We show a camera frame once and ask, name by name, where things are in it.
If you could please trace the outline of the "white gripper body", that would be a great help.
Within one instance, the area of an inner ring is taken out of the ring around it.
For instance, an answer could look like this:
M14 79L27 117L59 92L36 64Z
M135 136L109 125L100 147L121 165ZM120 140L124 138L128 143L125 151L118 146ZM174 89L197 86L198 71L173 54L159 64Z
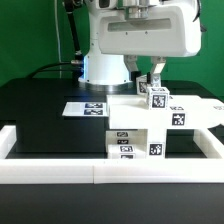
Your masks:
M98 41L104 54L190 57L201 48L200 4L168 0L148 8L146 18L129 19L125 9L99 16Z

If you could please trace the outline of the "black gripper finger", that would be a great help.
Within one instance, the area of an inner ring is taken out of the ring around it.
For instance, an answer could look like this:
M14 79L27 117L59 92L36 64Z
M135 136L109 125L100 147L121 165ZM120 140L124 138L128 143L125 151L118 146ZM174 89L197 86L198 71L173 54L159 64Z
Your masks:
M135 55L125 55L124 63L129 72L130 79L134 80L138 73L137 57Z
M147 84L151 87L161 86L161 73L166 64L166 58L153 56L151 58L152 68L147 73Z

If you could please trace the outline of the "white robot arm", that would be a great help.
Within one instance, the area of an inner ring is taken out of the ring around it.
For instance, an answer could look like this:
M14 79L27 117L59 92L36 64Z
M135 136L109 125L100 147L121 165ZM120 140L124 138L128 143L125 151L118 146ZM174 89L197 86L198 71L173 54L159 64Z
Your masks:
M131 83L136 59L191 57L201 48L200 0L84 0L90 23L84 86Z

